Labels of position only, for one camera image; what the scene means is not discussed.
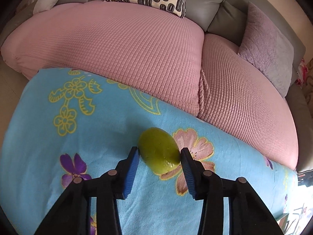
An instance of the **beige wall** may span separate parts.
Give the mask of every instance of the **beige wall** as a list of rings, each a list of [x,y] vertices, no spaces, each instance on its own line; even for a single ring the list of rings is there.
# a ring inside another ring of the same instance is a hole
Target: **beige wall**
[[[287,20],[306,47],[304,60],[313,58],[313,25],[295,0],[268,0]]]

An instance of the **lime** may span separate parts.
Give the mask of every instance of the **lime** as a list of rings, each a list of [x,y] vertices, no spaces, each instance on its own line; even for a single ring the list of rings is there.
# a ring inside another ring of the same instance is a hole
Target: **lime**
[[[156,174],[174,170],[180,163],[180,153],[173,137],[166,131],[151,127],[139,138],[138,148],[146,165]]]

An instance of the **floor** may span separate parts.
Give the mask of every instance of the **floor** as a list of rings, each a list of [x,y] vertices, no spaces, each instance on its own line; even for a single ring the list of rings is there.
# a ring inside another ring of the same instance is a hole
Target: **floor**
[[[0,152],[7,126],[27,83],[27,78],[7,66],[0,56]]]

